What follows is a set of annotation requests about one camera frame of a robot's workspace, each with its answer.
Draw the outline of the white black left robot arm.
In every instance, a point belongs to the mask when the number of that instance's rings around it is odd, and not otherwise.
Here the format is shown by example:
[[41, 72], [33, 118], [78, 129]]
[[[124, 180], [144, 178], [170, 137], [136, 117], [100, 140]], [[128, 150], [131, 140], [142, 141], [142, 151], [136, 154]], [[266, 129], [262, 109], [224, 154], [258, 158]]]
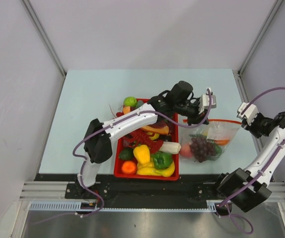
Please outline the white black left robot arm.
[[112, 157], [112, 145], [121, 137], [143, 126], [155, 124], [161, 118], [171, 120], [173, 114], [187, 117], [185, 128], [196, 128], [208, 122], [210, 110], [215, 105], [216, 99], [210, 88], [200, 97], [194, 98], [192, 85], [179, 81], [171, 90], [153, 96], [126, 115], [106, 122], [92, 120], [84, 139], [78, 143], [78, 146], [84, 146], [85, 154], [78, 154], [75, 149], [72, 151], [73, 156], [83, 158], [77, 175], [77, 194], [82, 198], [93, 194], [100, 165]]

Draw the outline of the clear zip bag orange zipper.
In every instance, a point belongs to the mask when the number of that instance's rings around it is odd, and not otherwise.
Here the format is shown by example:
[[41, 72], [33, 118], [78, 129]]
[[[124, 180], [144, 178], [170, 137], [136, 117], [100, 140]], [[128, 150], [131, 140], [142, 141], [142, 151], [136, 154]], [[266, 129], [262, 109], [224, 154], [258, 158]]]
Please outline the clear zip bag orange zipper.
[[179, 155], [198, 163], [216, 161], [240, 128], [240, 122], [227, 119], [210, 119], [208, 124], [183, 128], [179, 138]]

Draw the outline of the pink peach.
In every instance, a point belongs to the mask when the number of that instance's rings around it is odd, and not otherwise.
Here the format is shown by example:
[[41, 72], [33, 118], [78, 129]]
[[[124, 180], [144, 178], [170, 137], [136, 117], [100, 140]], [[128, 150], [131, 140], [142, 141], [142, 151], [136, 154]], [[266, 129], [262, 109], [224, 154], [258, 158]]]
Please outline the pink peach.
[[185, 158], [192, 158], [193, 153], [191, 151], [190, 144], [189, 143], [183, 144], [179, 154]]

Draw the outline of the dark red grape bunch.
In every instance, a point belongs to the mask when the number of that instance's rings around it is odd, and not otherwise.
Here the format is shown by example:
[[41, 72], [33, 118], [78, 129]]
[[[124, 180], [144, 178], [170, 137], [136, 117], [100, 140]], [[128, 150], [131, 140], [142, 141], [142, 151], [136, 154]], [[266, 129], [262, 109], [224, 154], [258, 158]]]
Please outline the dark red grape bunch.
[[192, 137], [190, 144], [195, 160], [199, 163], [205, 162], [209, 157], [215, 156], [215, 146], [204, 137]]

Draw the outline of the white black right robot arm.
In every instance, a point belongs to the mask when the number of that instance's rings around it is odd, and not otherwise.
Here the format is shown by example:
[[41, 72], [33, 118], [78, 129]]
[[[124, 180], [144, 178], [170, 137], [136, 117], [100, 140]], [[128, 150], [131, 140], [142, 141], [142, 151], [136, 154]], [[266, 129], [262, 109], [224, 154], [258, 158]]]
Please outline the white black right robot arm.
[[254, 137], [268, 137], [268, 142], [246, 168], [221, 174], [213, 185], [213, 194], [224, 199], [224, 206], [231, 201], [243, 212], [248, 212], [267, 200], [272, 175], [285, 156], [285, 111], [273, 119], [263, 116], [253, 104], [242, 103], [237, 110], [242, 127]]

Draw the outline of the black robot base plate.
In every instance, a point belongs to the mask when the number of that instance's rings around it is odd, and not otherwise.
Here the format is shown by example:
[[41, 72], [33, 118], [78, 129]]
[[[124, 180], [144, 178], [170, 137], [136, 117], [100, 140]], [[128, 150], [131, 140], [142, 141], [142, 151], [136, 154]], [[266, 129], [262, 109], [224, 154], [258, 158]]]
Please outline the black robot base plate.
[[65, 199], [93, 200], [98, 193], [98, 204], [104, 203], [152, 203], [157, 204], [197, 204], [201, 201], [215, 203], [216, 213], [226, 216], [232, 206], [218, 207], [223, 196], [216, 191], [216, 175], [180, 175], [176, 181], [153, 179], [116, 178], [113, 175], [98, 175], [95, 185], [86, 191], [76, 181], [70, 179], [64, 188]]

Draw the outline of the dark green cucumber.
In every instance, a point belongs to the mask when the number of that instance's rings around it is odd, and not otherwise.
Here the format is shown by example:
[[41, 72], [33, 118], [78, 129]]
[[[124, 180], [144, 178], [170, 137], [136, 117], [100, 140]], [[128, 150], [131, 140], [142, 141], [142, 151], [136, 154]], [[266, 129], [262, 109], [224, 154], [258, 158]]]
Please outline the dark green cucumber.
[[200, 134], [191, 137], [190, 149], [195, 156], [204, 158], [219, 156], [222, 153], [220, 146]]

